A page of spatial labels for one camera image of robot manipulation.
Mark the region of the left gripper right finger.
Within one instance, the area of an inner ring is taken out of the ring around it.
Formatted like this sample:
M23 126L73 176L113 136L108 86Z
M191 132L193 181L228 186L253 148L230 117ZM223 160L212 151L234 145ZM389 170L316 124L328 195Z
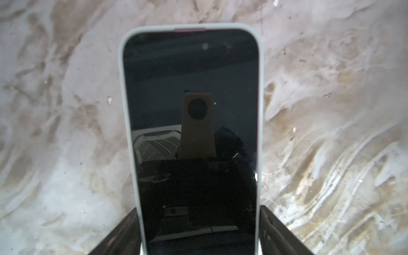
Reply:
M263 255L313 255L266 206L260 206L259 216L259 239Z

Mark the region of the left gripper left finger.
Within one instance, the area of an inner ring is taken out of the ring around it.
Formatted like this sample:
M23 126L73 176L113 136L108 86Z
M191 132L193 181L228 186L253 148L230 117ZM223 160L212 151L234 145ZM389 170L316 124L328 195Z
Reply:
M134 208L88 255L139 255L140 250L140 227Z

